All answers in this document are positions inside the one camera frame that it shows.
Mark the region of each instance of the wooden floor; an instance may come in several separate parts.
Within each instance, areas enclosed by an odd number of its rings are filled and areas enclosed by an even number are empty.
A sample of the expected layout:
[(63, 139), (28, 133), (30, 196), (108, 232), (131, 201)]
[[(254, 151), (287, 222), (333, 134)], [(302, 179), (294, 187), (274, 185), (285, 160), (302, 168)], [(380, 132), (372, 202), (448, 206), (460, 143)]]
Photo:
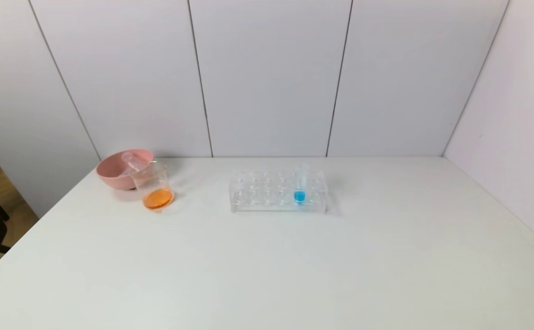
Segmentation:
[(3, 245), (12, 247), (38, 219), (3, 171), (0, 171), (0, 205), (10, 216)]

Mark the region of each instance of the test tube with blue liquid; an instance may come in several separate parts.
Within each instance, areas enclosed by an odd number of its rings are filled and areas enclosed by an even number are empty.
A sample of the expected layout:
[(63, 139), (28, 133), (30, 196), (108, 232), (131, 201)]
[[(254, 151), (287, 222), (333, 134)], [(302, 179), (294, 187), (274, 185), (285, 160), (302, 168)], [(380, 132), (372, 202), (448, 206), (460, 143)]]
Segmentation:
[(308, 166), (305, 163), (298, 168), (296, 190), (294, 192), (294, 199), (298, 205), (302, 205), (305, 201), (305, 182), (307, 181), (307, 169)]

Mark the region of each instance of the glass beaker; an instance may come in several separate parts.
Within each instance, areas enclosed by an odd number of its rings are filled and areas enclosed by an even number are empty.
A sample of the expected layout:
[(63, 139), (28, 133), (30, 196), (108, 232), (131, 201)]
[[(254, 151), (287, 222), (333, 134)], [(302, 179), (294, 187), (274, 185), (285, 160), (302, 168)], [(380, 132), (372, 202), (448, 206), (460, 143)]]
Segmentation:
[(173, 192), (167, 180), (167, 167), (152, 161), (142, 171), (131, 175), (137, 191), (148, 209), (161, 210), (173, 201)]

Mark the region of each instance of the white wall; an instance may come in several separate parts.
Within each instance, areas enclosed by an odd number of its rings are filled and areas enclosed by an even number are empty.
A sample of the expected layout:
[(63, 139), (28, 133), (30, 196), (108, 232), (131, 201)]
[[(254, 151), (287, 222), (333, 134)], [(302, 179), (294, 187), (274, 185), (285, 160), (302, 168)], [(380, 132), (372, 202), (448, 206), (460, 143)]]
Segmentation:
[(190, 5), (214, 156), (326, 156), (350, 0)]
[(507, 0), (354, 0), (328, 156), (440, 156)]
[(534, 231), (534, 0), (512, 0), (445, 152)]
[(210, 157), (187, 0), (32, 0), (101, 157)]
[(26, 1), (0, 1), (0, 165), (40, 217), (98, 163)]

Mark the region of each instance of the blue liquid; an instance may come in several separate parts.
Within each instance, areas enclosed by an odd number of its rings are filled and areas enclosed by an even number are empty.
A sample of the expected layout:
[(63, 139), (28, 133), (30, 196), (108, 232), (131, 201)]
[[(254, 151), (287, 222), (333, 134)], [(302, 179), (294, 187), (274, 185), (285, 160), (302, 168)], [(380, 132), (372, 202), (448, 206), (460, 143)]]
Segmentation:
[(296, 200), (296, 203), (302, 204), (303, 201), (305, 201), (305, 192), (303, 190), (296, 190), (294, 192), (294, 199)]

